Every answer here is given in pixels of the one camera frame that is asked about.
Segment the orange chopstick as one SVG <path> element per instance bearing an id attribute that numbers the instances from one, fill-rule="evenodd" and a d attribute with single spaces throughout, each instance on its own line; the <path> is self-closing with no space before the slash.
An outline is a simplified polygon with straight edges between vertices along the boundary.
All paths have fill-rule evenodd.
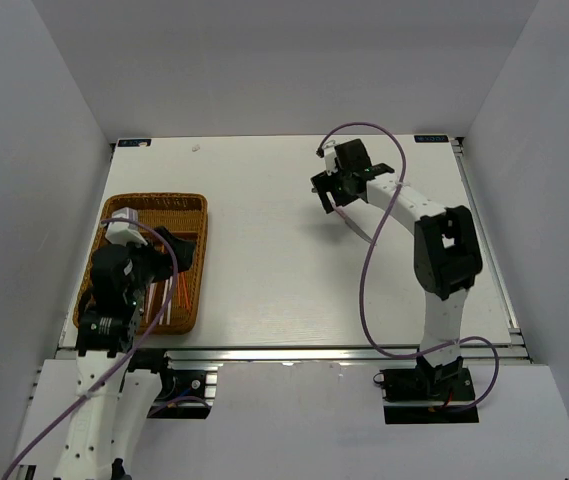
<path id="1" fill-rule="evenodd" d="M 178 279 L 177 301 L 180 308 L 186 308 L 188 305 L 188 294 L 185 281 L 182 277 Z"/>
<path id="2" fill-rule="evenodd" d="M 191 309 L 191 301 L 189 298 L 188 281 L 185 274 L 181 274 L 179 277 L 179 285 L 181 287 L 180 293 L 180 305 L 185 310 Z"/>

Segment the pink handled table knife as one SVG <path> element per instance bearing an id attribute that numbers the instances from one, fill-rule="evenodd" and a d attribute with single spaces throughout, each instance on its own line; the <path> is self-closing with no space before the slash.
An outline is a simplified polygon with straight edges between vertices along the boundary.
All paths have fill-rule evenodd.
<path id="1" fill-rule="evenodd" d="M 331 206 L 333 207 L 333 211 L 338 214 L 351 231 L 366 243 L 370 244 L 372 242 L 372 238 L 346 213 L 345 210 L 337 206 L 334 202 L 331 203 Z"/>

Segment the pink handled fork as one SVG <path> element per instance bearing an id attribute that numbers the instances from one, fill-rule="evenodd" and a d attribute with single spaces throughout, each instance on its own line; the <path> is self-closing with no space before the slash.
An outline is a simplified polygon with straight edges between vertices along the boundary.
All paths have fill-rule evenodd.
<path id="1" fill-rule="evenodd" d="M 150 324 L 153 320 L 153 308 L 154 308 L 154 301 L 156 295 L 156 284 L 152 283 L 146 295 L 146 304 L 145 304 L 145 322 Z"/>

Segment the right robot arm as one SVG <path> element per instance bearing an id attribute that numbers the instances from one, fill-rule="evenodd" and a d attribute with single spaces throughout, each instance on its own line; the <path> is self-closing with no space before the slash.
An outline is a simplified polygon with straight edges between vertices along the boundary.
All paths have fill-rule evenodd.
<path id="1" fill-rule="evenodd" d="M 327 213 L 357 200 L 384 211 L 413 236 L 413 269 L 425 293 L 425 320 L 415 374 L 417 390 L 436 399 L 462 368 L 463 308 L 483 269 L 470 210 L 445 207 L 410 186 L 402 172 L 373 164 L 359 139 L 320 147 L 325 168 L 311 178 Z"/>

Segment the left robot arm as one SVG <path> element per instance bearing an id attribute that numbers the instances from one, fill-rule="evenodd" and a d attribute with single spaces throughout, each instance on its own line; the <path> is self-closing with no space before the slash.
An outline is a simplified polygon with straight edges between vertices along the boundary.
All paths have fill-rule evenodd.
<path id="1" fill-rule="evenodd" d="M 91 255 L 90 286 L 78 308 L 78 406 L 70 414 L 56 479 L 127 479 L 130 460 L 155 399 L 175 374 L 160 358 L 136 360 L 135 335 L 150 287 L 171 289 L 193 264 L 194 242 L 158 227 L 142 236 L 134 221 L 111 223 Z"/>

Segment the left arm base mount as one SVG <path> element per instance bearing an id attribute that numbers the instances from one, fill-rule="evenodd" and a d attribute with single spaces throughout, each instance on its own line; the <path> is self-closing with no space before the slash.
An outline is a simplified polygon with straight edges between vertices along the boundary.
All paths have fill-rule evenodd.
<path id="1" fill-rule="evenodd" d="M 166 350 L 141 349 L 131 358 L 127 372 L 148 370 L 160 380 L 150 419 L 197 419 L 209 416 L 212 401 L 206 396 L 208 372 L 193 366 L 178 366 Z"/>

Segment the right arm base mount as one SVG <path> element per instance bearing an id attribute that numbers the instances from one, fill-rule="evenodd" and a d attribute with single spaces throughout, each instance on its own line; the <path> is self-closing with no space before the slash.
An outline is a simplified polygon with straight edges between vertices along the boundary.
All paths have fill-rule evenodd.
<path id="1" fill-rule="evenodd" d="M 468 368 L 457 379 L 445 382 L 433 392 L 416 375 L 415 369 L 386 369 L 373 376 L 382 391 L 384 420 L 387 425 L 476 424 L 476 407 L 457 412 L 475 400 Z"/>

